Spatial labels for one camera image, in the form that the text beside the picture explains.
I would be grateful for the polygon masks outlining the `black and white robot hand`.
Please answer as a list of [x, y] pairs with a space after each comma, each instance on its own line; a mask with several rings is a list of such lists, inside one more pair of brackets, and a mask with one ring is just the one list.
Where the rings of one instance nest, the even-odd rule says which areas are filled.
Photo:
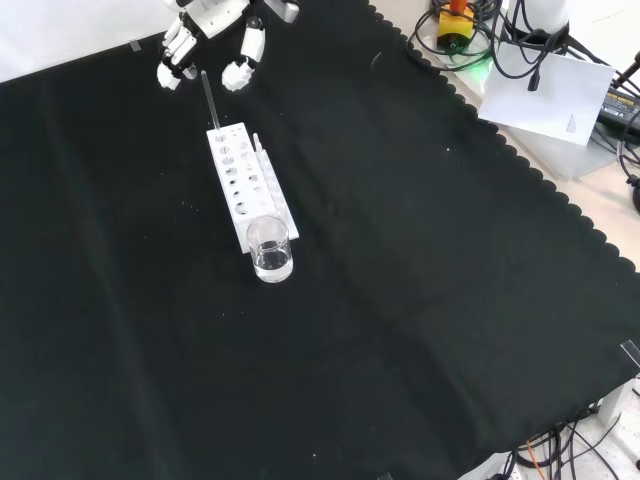
[[193, 80], [197, 68], [194, 51], [207, 40], [220, 37], [234, 26], [245, 28], [239, 57], [221, 74], [230, 92], [246, 87], [262, 60], [266, 27], [257, 12], [256, 1], [173, 1], [178, 15], [162, 39], [162, 54], [156, 75], [161, 87], [176, 89], [184, 79]]

